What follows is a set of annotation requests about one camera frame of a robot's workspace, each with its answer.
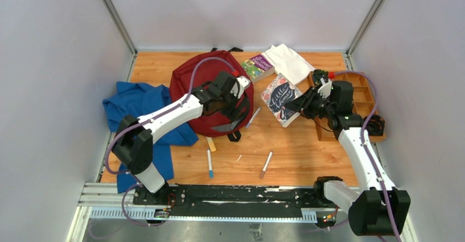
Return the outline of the little women book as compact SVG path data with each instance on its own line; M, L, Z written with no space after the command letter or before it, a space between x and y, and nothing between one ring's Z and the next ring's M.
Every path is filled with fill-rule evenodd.
M297 99L302 94L300 89L283 74L278 74L260 96L281 126L286 128L300 113L285 107L285 104Z

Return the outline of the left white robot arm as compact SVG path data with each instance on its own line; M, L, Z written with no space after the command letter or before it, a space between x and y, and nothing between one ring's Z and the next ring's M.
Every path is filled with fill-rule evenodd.
M127 115L120 122L109 151L146 189L148 200L162 205L168 198L168 184L153 164L153 144L180 125L215 113L228 119L226 124L214 126L215 132L235 132L251 108L252 101L246 94L251 86L248 77L235 77L222 71L214 81L191 88L180 99L158 111L137 118Z

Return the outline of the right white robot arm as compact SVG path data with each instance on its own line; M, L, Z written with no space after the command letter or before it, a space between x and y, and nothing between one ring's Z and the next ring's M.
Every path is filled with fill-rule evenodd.
M337 205L348 214L355 235L394 236L400 239L411 199L387 176L373 154L366 119L353 112L353 85L322 81L285 106L306 119L325 118L347 153L359 184L356 192L338 177L319 177L313 192L319 207Z

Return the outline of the purple green book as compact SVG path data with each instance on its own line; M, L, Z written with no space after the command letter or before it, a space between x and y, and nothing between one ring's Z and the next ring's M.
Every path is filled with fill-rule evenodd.
M275 67L262 55L256 55L240 63L252 83L260 81L274 73Z

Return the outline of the red backpack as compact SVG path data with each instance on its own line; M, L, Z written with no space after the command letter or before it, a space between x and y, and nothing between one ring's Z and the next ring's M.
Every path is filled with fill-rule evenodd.
M254 87L234 58L233 50L211 50L194 56L172 72L169 94L173 101L187 93L200 100L202 115L188 122L192 130L206 137L241 139L240 129L250 121L254 108Z

